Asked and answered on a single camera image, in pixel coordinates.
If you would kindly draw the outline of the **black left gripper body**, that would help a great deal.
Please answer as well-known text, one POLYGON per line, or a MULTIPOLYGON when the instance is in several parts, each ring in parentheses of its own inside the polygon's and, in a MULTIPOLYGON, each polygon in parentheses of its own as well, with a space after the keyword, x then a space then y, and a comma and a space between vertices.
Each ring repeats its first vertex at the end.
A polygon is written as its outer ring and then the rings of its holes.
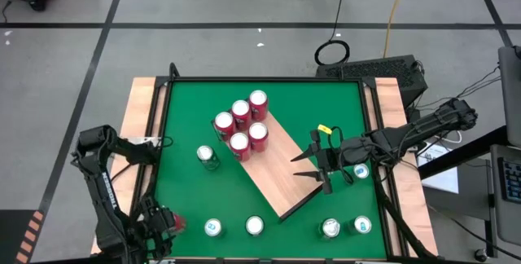
POLYGON ((139 210, 143 216, 144 239, 153 240, 154 248, 150 251, 154 258, 164 258, 172 251, 175 238, 175 219, 172 211, 159 205, 155 198, 142 198, 139 210))

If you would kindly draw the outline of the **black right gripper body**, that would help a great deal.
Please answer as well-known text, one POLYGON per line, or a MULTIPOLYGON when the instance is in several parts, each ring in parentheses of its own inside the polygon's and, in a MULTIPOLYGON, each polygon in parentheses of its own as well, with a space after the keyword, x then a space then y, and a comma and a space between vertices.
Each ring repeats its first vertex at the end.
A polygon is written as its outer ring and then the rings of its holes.
POLYGON ((313 145, 313 155, 317 158, 318 171, 316 179, 322 182, 325 194, 331 194, 333 187, 329 174, 339 172, 348 184, 354 184, 354 176, 347 170, 347 166, 354 166, 365 162, 373 147, 367 138, 345 139, 339 147, 322 148, 320 143, 313 145))

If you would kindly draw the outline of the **green Sprite soda can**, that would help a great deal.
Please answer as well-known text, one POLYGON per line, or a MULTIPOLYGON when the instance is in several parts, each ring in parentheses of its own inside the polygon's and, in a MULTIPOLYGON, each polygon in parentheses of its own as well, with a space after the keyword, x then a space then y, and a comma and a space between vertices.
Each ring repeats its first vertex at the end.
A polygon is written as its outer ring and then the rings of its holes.
POLYGON ((210 146, 202 145, 196 153, 199 161, 206 169, 214 170, 220 166, 220 160, 210 146))
POLYGON ((325 218, 318 225, 318 235, 321 240, 332 240, 340 233, 340 223, 335 218, 325 218))
POLYGON ((260 216, 252 215, 245 223, 246 231, 251 236, 258 236, 264 230, 264 221, 260 216))

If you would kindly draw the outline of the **slim green can blue tab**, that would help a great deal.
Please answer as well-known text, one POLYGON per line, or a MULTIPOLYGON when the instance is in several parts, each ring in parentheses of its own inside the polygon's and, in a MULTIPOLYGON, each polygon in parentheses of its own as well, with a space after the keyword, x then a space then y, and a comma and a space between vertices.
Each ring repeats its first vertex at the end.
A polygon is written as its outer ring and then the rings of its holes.
POLYGON ((365 235, 370 233, 372 229, 372 222, 368 217, 360 215, 348 223, 348 229, 353 234, 365 235))
POLYGON ((209 237, 219 237, 223 235, 224 229, 218 218, 210 218, 204 224, 204 232, 209 237))
POLYGON ((370 169, 366 164, 354 165, 352 171, 357 180, 366 179, 370 176, 370 169))

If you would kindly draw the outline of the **wooden board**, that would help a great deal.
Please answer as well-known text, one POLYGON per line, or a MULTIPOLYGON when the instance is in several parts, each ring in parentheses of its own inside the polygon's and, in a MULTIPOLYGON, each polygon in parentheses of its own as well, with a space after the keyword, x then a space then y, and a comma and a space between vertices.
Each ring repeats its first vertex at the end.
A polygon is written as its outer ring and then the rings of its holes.
MULTIPOLYGON (((212 126, 215 130, 214 120, 215 118, 212 120, 212 126)), ((252 124, 255 122, 261 122, 268 128, 267 148, 263 152, 255 152, 251 147, 250 158, 247 161, 239 161, 239 164, 283 221, 313 198, 322 189, 322 185, 312 178, 294 175, 297 172, 315 170, 316 167, 308 158, 291 161, 301 154, 301 149, 269 112, 269 101, 266 118, 263 121, 252 119, 252 124)), ((244 133, 248 136, 249 129, 239 131, 236 124, 235 127, 234 134, 244 133)), ((229 141, 221 141, 230 149, 229 141)))

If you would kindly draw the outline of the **green table mat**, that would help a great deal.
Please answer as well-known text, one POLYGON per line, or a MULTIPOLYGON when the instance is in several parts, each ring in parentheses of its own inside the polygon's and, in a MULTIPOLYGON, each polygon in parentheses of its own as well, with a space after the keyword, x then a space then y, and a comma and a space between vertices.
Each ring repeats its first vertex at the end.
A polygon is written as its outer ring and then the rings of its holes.
POLYGON ((186 229, 173 242, 175 257, 310 257, 383 258, 386 255, 374 184, 365 179, 348 185, 331 175, 333 192, 320 193, 285 220, 258 190, 246 171, 221 143, 212 119, 254 90, 269 98, 269 111, 301 150, 310 144, 318 125, 335 127, 337 135, 357 137, 365 129, 358 85, 354 82, 179 82, 173 87, 165 133, 173 144, 162 151, 155 197, 186 219, 186 229), (210 146, 220 160, 206 169, 197 149, 210 146), (260 216, 264 230, 247 233, 245 223, 260 216), (356 235, 348 223, 364 215, 370 233, 356 235), (218 218, 224 233, 209 237, 204 224, 218 218), (318 225, 335 218, 341 229, 321 240, 318 225))

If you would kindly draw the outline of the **black computer tower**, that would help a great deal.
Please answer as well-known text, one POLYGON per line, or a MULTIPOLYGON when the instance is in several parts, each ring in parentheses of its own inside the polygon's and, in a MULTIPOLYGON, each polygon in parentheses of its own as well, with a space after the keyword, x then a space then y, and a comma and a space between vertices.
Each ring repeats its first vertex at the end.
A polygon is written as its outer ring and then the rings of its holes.
POLYGON ((336 79, 395 78, 405 108, 428 88, 420 63, 413 55, 322 65, 317 68, 316 77, 336 79))

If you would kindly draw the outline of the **white paper sheet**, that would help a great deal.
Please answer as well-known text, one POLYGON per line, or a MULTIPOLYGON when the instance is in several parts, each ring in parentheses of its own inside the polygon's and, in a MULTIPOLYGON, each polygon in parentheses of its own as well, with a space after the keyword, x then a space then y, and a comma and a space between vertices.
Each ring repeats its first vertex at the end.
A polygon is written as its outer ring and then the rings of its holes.
MULTIPOLYGON (((432 146, 430 143, 427 143, 427 146, 430 146, 430 148, 422 154, 420 154, 419 156, 417 156, 419 168, 422 168, 422 166, 427 162, 433 161, 434 159, 443 156, 444 154, 449 152, 447 148, 438 144, 432 146)), ((458 194, 458 169, 454 167, 452 169, 448 169, 429 178, 425 178, 422 180, 422 185, 424 187, 434 188, 439 191, 446 191, 453 194, 458 194)))

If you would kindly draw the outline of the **black desk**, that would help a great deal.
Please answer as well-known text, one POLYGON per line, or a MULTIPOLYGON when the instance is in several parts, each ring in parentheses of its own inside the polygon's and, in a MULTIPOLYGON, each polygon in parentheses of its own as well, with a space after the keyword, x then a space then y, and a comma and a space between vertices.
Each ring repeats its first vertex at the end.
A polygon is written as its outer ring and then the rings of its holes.
POLYGON ((493 145, 507 146, 509 144, 507 126, 504 125, 420 166, 418 169, 419 176, 421 179, 430 178, 464 162, 490 153, 490 148, 493 145))

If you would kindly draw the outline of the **black computer keyboard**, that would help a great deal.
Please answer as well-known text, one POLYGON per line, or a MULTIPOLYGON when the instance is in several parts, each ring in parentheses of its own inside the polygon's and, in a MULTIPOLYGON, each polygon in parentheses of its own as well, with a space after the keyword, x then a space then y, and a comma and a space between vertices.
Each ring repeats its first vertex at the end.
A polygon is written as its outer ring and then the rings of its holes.
POLYGON ((498 172, 502 198, 521 205, 521 163, 500 158, 498 172))

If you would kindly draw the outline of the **computer monitor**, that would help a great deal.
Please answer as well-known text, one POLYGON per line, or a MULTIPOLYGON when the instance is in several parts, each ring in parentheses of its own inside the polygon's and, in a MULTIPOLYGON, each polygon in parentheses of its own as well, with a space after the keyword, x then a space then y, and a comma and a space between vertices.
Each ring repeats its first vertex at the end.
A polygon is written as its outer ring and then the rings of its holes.
POLYGON ((521 46, 498 49, 507 138, 521 147, 521 46))

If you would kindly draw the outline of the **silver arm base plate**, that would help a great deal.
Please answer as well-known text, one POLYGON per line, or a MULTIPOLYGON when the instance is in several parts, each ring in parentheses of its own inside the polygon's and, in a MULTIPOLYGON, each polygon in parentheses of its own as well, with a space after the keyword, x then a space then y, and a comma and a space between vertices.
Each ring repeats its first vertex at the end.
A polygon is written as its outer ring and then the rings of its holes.
POLYGON ((141 143, 151 142, 154 145, 157 145, 158 143, 161 142, 162 138, 159 138, 159 137, 132 137, 132 138, 127 138, 127 140, 130 143, 133 143, 133 144, 141 144, 141 143))

